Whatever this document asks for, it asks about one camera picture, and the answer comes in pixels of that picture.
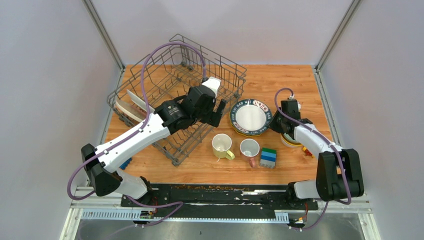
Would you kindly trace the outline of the teal rimmed plate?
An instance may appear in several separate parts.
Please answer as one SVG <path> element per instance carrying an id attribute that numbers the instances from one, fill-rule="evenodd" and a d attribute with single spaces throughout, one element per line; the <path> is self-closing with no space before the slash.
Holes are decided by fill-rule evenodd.
<path id="1" fill-rule="evenodd" d="M 236 102 L 229 112 L 230 123 L 244 133 L 267 127 L 273 118 L 272 111 L 262 101 L 249 98 Z"/>

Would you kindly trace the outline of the red and teal floral plate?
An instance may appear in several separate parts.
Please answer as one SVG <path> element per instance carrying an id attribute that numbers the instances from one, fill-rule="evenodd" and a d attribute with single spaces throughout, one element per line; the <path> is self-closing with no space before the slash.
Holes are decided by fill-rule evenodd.
<path id="1" fill-rule="evenodd" d="M 135 103 L 138 107 L 140 107 L 143 111 L 147 112 L 148 109 L 150 113 L 153 113 L 155 111 L 155 109 L 152 106 L 146 104 L 144 100 L 142 100 L 140 97 L 138 97 L 135 93 L 133 93 L 129 89 L 126 90 L 126 93 L 129 95 L 131 101 Z"/>

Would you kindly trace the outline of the cream and pink plate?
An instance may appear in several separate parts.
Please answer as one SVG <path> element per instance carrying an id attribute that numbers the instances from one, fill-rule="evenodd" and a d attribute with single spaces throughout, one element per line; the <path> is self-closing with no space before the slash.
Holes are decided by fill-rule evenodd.
<path id="1" fill-rule="evenodd" d="M 115 106 L 120 109 L 124 114 L 128 115 L 131 119 L 137 121 L 138 123 L 144 121 L 147 117 L 146 112 L 139 110 L 135 106 L 123 100 L 117 99 L 115 101 Z"/>

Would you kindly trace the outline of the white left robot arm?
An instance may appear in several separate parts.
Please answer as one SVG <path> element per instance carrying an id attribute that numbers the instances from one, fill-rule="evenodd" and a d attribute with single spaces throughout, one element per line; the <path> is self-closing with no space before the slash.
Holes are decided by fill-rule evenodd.
<path id="1" fill-rule="evenodd" d="M 93 192 L 99 197 L 120 193 L 142 207 L 149 206 L 153 193 L 147 180 L 123 172 L 120 166 L 144 148 L 196 122 L 218 127 L 227 103 L 222 99 L 214 111 L 220 83 L 217 78 L 209 78 L 191 87 L 188 94 L 164 101 L 143 122 L 112 141 L 97 147 L 89 143 L 83 146 L 82 161 Z"/>

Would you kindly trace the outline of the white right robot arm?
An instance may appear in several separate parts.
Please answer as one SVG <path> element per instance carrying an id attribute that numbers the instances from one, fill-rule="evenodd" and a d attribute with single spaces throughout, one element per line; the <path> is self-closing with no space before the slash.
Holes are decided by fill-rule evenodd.
<path id="1" fill-rule="evenodd" d="M 285 201 L 290 208 L 298 209 L 306 199 L 341 201 L 364 194 L 358 152 L 330 141 L 309 119 L 301 118 L 296 99 L 282 100 L 268 127 L 281 134 L 287 145 L 303 146 L 317 159 L 315 179 L 289 183 Z"/>

